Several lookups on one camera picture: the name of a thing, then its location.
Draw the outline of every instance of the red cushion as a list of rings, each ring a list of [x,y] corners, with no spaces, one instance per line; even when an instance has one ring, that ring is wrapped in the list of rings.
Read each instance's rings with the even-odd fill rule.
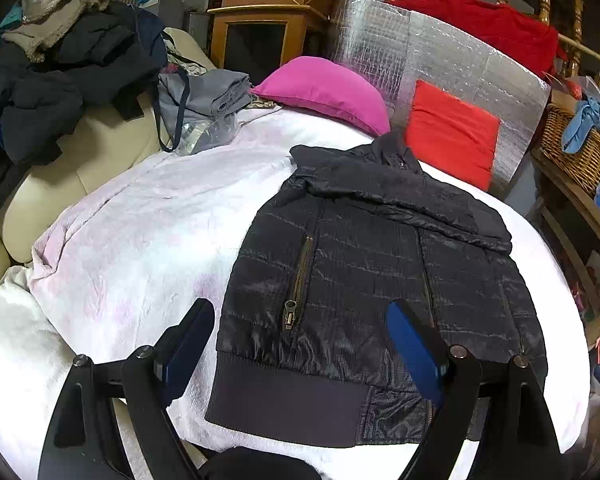
[[[558,31],[511,6],[480,0],[387,0],[449,23],[515,59],[539,78],[558,52]]]
[[[489,189],[500,120],[424,81],[416,81],[404,142],[434,168]]]

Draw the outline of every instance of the blue gripper pad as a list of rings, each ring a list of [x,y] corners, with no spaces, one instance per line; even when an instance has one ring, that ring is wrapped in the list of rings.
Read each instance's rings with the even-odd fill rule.
[[[419,393],[439,407],[449,364],[440,334],[424,325],[404,300],[394,300],[387,307],[386,328]]]
[[[165,408],[184,394],[213,329],[214,306],[198,298],[182,321],[158,339],[154,374],[161,382],[160,400]]]

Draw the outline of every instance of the beige leather sofa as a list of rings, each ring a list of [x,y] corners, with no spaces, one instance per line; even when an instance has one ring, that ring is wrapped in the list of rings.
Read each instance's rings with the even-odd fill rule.
[[[183,56],[215,68],[189,34],[166,32]],[[0,211],[0,279],[12,260],[31,261],[33,242],[65,208],[160,150],[149,96],[139,102],[144,117],[129,122],[110,106],[88,108],[74,134],[59,139],[58,160],[32,168],[14,190]]]

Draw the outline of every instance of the zipper pull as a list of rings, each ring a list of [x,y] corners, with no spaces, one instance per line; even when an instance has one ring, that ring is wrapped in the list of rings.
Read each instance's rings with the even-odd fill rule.
[[[296,307],[298,304],[294,300],[285,301],[285,328],[291,330],[296,322]]]

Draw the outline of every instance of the black coat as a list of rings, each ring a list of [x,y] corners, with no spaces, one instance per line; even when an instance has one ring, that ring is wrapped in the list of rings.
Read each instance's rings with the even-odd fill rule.
[[[291,154],[298,168],[229,279],[206,420],[312,446],[419,442],[432,408],[386,334],[394,298],[478,358],[524,353],[544,383],[542,330],[496,211],[424,174],[391,134]],[[475,416],[474,438],[483,406]]]
[[[160,64],[112,7],[81,16],[44,63],[0,41],[0,208],[32,165],[61,155],[56,140],[73,133],[84,105],[114,103],[124,118],[142,115],[136,96]]]

